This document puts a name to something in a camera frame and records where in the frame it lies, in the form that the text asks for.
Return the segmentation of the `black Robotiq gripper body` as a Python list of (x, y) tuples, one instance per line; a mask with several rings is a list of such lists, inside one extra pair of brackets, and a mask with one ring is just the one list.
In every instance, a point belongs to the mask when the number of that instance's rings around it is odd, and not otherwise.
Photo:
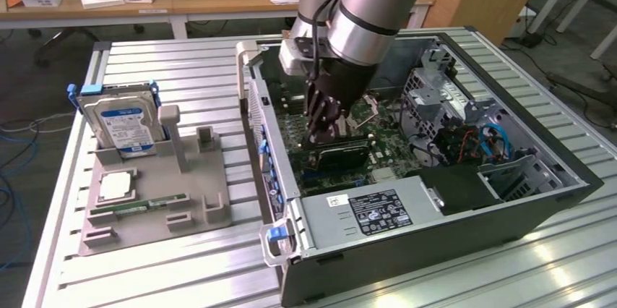
[(325, 96), (339, 101), (341, 109), (350, 110), (367, 89), (375, 71), (375, 64), (362, 66), (343, 59), (319, 59), (315, 88)]

